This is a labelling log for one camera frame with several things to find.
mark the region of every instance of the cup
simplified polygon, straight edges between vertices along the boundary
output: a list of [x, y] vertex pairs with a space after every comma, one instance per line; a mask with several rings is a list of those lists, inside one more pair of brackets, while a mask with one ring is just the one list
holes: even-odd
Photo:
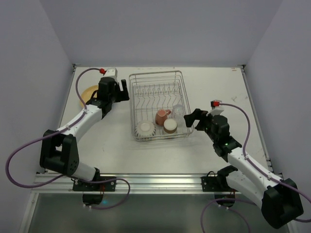
[[172, 110], [172, 118], [174, 118], [178, 124], [182, 124], [184, 121], [185, 113], [186, 109], [183, 105], [181, 104], [174, 105]]
[[171, 114], [171, 110], [167, 109], [167, 110], [164, 110], [164, 109], [160, 109], [157, 113], [156, 113], [156, 116], [155, 116], [155, 123], [157, 125], [160, 125], [160, 126], [163, 126], [164, 125], [164, 122], [167, 120], [168, 115]]
[[155, 125], [149, 120], [142, 120], [135, 127], [135, 135], [137, 137], [153, 136], [155, 133]]
[[177, 122], [173, 118], [167, 119], [163, 126], [163, 134], [172, 134], [177, 132]]

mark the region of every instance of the cable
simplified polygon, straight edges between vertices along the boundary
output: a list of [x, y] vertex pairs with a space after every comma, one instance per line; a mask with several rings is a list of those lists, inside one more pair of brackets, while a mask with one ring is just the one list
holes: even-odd
[[[234, 107], [236, 109], [239, 109], [243, 114], [244, 116], [246, 117], [246, 120], [247, 120], [247, 125], [248, 125], [248, 129], [247, 129], [247, 135], [246, 135], [246, 139], [245, 139], [245, 142], [243, 144], [243, 155], [244, 157], [246, 158], [246, 160], [258, 171], [260, 172], [263, 176], [265, 176], [266, 178], [284, 186], [284, 187], [287, 187], [297, 193], [299, 193], [300, 195], [302, 195], [305, 199], [308, 200], [308, 202], [311, 203], [311, 197], [308, 197], [307, 194], [305, 194], [304, 192], [294, 188], [294, 187], [291, 187], [290, 185], [286, 184], [286, 183], [283, 183], [282, 181], [278, 181], [276, 179], [274, 179], [273, 177], [269, 177], [268, 174], [266, 174], [264, 171], [262, 171], [258, 166], [256, 166], [256, 164], [254, 164], [247, 156], [246, 156], [246, 144], [248, 142], [248, 139], [249, 139], [249, 135], [250, 135], [250, 132], [251, 132], [251, 123], [250, 123], [250, 120], [249, 120], [249, 117], [247, 115], [247, 113], [240, 107], [234, 105], [234, 104], [230, 104], [230, 103], [220, 103], [220, 105], [223, 105], [223, 106], [230, 106], [230, 107]], [[296, 221], [298, 222], [303, 222], [303, 223], [309, 223], [311, 222], [311, 219], [298, 219], [296, 218], [295, 219]]]
[[209, 176], [209, 174], [210, 173], [213, 173], [214, 174], [214, 176], [216, 176], [216, 173], [215, 172], [213, 172], [213, 171], [210, 171], [206, 176]]
[[107, 207], [98, 207], [98, 206], [90, 206], [91, 209], [96, 209], [96, 210], [108, 210], [108, 209], [111, 209], [111, 208], [114, 208], [114, 207], [117, 207], [121, 204], [123, 204], [127, 198], [129, 197], [129, 194], [130, 194], [130, 191], [131, 191], [131, 185], [130, 183], [125, 180], [125, 179], [122, 179], [122, 178], [114, 178], [114, 179], [110, 179], [110, 180], [106, 180], [106, 181], [86, 181], [86, 180], [81, 180], [83, 182], [86, 182], [86, 183], [108, 183], [108, 182], [112, 182], [112, 181], [124, 181], [127, 186], [128, 186], [128, 190], [127, 190], [127, 194], [125, 195], [125, 197], [120, 200], [118, 203], [114, 204], [114, 205], [111, 205], [111, 206], [107, 206]]
[[[214, 203], [214, 202], [217, 202], [217, 201], [226, 201], [226, 200], [234, 200], [234, 201], [239, 201], [239, 202], [244, 202], [244, 203], [247, 203], [247, 204], [252, 204], [252, 205], [254, 205], [254, 203], [252, 203], [251, 201], [243, 200], [243, 199], [237, 199], [237, 198], [218, 198], [218, 199], [212, 200], [209, 204], [207, 204], [207, 205], [204, 207], [204, 209], [203, 209], [202, 212], [201, 212], [200, 223], [201, 223], [201, 229], [202, 229], [202, 232], [203, 232], [203, 233], [206, 233], [205, 230], [204, 230], [204, 226], [203, 226], [203, 216], [204, 216], [205, 210], [206, 210], [212, 203]], [[248, 232], [250, 233], [250, 232], [251, 232], [251, 227], [250, 227], [249, 223], [247, 222], [246, 218], [245, 218], [243, 215], [241, 215], [241, 214], [240, 214], [238, 211], [236, 211], [236, 210], [229, 209], [229, 208], [227, 208], [227, 209], [230, 210], [230, 211], [232, 211], [232, 212], [234, 212], [234, 213], [236, 213], [236, 214], [238, 214], [238, 215], [244, 220], [244, 222], [245, 222], [246, 225], [247, 225]]]
[[[79, 100], [82, 102], [82, 104], [83, 104], [85, 110], [87, 110], [87, 107], [86, 107], [86, 103], [83, 101], [82, 97], [81, 97], [80, 94], [79, 94], [79, 91], [78, 91], [78, 82], [79, 82], [81, 76], [82, 76], [83, 74], [85, 74], [86, 72], [90, 71], [90, 70], [98, 70], [98, 71], [101, 72], [101, 69], [98, 69], [98, 68], [89, 68], [89, 69], [86, 69], [86, 70], [84, 70], [84, 71], [78, 76], [77, 81], [76, 81], [76, 85], [75, 85], [77, 96], [78, 96]], [[45, 136], [45, 137], [40, 137], [40, 138], [38, 138], [38, 139], [35, 139], [35, 140], [33, 140], [33, 141], [30, 141], [30, 142], [28, 142], [28, 143], [26, 143], [26, 144], [24, 144], [24, 145], [18, 147], [16, 150], [14, 150], [14, 151], [10, 154], [10, 156], [8, 157], [8, 159], [7, 159], [7, 161], [6, 161], [6, 164], [5, 164], [5, 174], [6, 174], [7, 178], [9, 179], [9, 181], [10, 181], [11, 183], [13, 183], [14, 185], [16, 185], [16, 186], [18, 186], [18, 187], [21, 187], [21, 188], [38, 188], [38, 187], [44, 186], [44, 185], [46, 185], [46, 184], [49, 184], [49, 183], [51, 183], [51, 182], [53, 182], [53, 181], [55, 181], [55, 180], [61, 178], [63, 175], [59, 175], [59, 176], [57, 176], [57, 177], [55, 177], [55, 178], [53, 178], [53, 179], [51, 179], [51, 180], [49, 180], [49, 181], [47, 181], [47, 182], [43, 182], [43, 183], [38, 183], [38, 184], [33, 184], [33, 185], [21, 184], [21, 183], [18, 183], [17, 181], [15, 181], [15, 180], [13, 179], [13, 177], [11, 176], [11, 174], [10, 174], [10, 169], [9, 169], [9, 167], [10, 167], [10, 162], [11, 162], [13, 156], [14, 156], [17, 152], [19, 152], [20, 150], [22, 150], [22, 149], [24, 149], [25, 147], [30, 146], [30, 145], [32, 145], [32, 144], [34, 144], [34, 143], [36, 143], [36, 142], [39, 142], [39, 141], [42, 141], [42, 140], [45, 140], [45, 139], [54, 137], [54, 136], [56, 136], [56, 135], [58, 135], [58, 134], [60, 134], [60, 133], [63, 133], [64, 131], [68, 130], [68, 128], [73, 127], [73, 126], [76, 125], [80, 120], [82, 120], [82, 118], [84, 117], [85, 114], [86, 114], [85, 112], [82, 112], [81, 116], [80, 116], [76, 121], [74, 121], [72, 124], [70, 124], [67, 128], [64, 128], [64, 129], [62, 129], [62, 130], [60, 130], [60, 131], [54, 132], [54, 133], [52, 133], [52, 134], [50, 134], [50, 135], [47, 135], [47, 136]]]
[[93, 91], [92, 95], [91, 95], [91, 99], [94, 98], [95, 94], [97, 93], [98, 90]]

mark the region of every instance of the yellow plate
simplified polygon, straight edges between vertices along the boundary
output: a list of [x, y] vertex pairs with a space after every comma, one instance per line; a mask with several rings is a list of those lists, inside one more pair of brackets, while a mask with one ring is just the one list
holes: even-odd
[[98, 85], [90, 86], [88, 89], [84, 90], [84, 92], [81, 95], [83, 101], [85, 103], [89, 101], [91, 99], [93, 92], [96, 90], [98, 90]]

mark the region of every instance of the metal frame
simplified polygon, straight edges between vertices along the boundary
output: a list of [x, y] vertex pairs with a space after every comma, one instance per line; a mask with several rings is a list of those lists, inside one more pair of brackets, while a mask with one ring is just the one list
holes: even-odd
[[[131, 185], [131, 194], [224, 194], [226, 192], [203, 192], [201, 177], [206, 174], [102, 174], [126, 179]], [[56, 175], [37, 175], [35, 183], [46, 182]], [[72, 193], [73, 182], [68, 177], [60, 178], [43, 187], [35, 188], [32, 193]], [[126, 183], [117, 181], [116, 191], [112, 194], [125, 194]]]
[[68, 90], [67, 90], [66, 101], [65, 101], [64, 106], [63, 106], [63, 108], [62, 108], [62, 116], [61, 116], [60, 119], [59, 119], [58, 127], [61, 127], [61, 124], [62, 124], [62, 120], [63, 120], [63, 117], [64, 117], [65, 108], [66, 108], [67, 101], [68, 101], [69, 94], [70, 94], [71, 84], [72, 84], [72, 82], [73, 82], [74, 75], [75, 75], [75, 73], [76, 73], [77, 65], [76, 65], [76, 64], [72, 64], [72, 69], [73, 69], [73, 70], [72, 70], [72, 74], [71, 74], [71, 77], [70, 77], [70, 85], [69, 85], [69, 88], [68, 88]]
[[254, 101], [253, 101], [252, 95], [251, 95], [250, 90], [249, 90], [249, 86], [248, 86], [248, 82], [247, 82], [247, 78], [246, 78], [246, 73], [245, 73], [245, 70], [244, 70], [243, 67], [241, 67], [240, 69], [241, 69], [241, 73], [242, 73], [243, 80], [244, 80], [244, 83], [245, 83], [246, 91], [247, 91], [247, 94], [248, 94], [248, 97], [249, 97], [249, 101], [251, 103], [251, 108], [252, 108], [252, 111], [253, 111], [253, 114], [254, 114], [254, 117], [255, 117], [255, 123], [256, 123], [257, 129], [258, 129], [259, 138], [260, 138], [260, 141], [261, 141], [261, 144], [262, 144], [262, 149], [263, 149], [264, 155], [266, 157], [266, 161], [267, 161], [267, 165], [268, 165], [268, 170], [270, 172], [274, 172], [273, 171], [273, 167], [272, 167], [272, 163], [271, 163], [271, 159], [269, 157], [268, 150], [267, 150], [267, 147], [266, 147], [266, 143], [265, 143], [264, 138], [263, 138], [262, 130], [261, 130], [260, 123], [259, 123], [259, 120], [258, 120], [258, 115], [257, 115], [256, 109], [255, 109], [255, 106], [254, 106]]
[[30, 197], [29, 197], [29, 201], [27, 203], [26, 206], [26, 210], [25, 210], [25, 214], [24, 214], [24, 218], [20, 224], [19, 227], [19, 233], [27, 233], [35, 212], [35, 207], [37, 205], [38, 202], [38, 197], [39, 194], [38, 193], [31, 193]]

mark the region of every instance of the black mount bracket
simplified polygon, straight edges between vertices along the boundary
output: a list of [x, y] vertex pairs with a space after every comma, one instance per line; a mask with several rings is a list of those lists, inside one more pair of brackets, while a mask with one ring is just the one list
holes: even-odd
[[232, 189], [228, 186], [226, 177], [233, 171], [238, 169], [232, 165], [226, 166], [217, 172], [215, 176], [202, 176], [203, 192], [230, 192]]
[[82, 202], [85, 205], [99, 205], [103, 201], [103, 194], [83, 194]]
[[[106, 181], [115, 178], [116, 177], [113, 176], [100, 176], [96, 181]], [[116, 190], [116, 182], [112, 181], [107, 183], [94, 184], [78, 180], [77, 184], [76, 182], [73, 184], [72, 190], [77, 192], [114, 192]]]

